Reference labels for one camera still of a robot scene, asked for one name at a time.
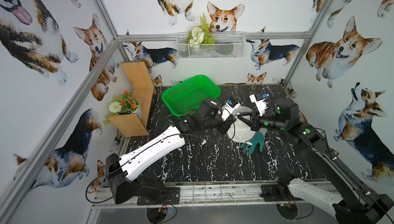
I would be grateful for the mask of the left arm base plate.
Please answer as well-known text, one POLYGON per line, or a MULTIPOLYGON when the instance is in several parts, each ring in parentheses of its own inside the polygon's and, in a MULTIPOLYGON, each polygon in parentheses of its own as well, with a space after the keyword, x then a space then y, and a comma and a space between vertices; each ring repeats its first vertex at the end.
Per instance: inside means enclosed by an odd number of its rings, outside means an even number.
POLYGON ((159 204, 179 204, 180 188, 169 187, 164 189, 147 189, 137 194, 138 206, 159 205, 159 204))

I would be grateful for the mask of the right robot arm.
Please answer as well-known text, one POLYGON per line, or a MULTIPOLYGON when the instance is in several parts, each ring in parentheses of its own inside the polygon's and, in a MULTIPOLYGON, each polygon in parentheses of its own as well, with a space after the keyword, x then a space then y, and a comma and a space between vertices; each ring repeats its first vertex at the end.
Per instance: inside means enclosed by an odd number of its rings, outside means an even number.
POLYGON ((283 132, 295 142, 294 150, 305 155, 337 189, 333 194, 308 184, 300 178, 285 178, 288 191, 333 216, 340 224, 376 224, 393 207, 393 200, 386 194, 377 194, 362 182, 334 155, 323 136, 312 125, 303 123, 299 107, 289 98, 276 101, 275 111, 266 114, 265 100, 251 100, 258 107, 256 112, 242 112, 238 119, 251 130, 261 128, 283 132))

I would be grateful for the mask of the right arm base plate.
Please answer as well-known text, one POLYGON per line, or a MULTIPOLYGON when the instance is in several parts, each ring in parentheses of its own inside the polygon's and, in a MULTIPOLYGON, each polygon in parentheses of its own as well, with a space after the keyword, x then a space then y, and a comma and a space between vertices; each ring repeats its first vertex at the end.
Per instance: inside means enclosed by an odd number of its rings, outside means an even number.
POLYGON ((292 199, 288 187, 283 184, 261 185, 261 191, 260 197, 265 201, 290 201, 292 199))

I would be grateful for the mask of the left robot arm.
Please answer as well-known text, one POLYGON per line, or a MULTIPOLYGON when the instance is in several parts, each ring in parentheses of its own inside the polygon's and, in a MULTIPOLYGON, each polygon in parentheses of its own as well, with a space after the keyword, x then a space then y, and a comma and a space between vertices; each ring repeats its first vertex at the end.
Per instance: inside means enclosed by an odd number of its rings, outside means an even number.
POLYGON ((151 201, 165 199, 168 188, 155 179, 141 176, 156 161, 185 145, 185 138, 194 131, 218 129, 225 134, 235 123, 234 111, 240 106, 233 97, 222 105, 218 100, 207 98, 198 109, 178 118, 177 122, 162 134, 140 148, 122 156, 113 153, 106 158, 105 176, 115 204, 122 204, 132 197, 145 197, 151 201))

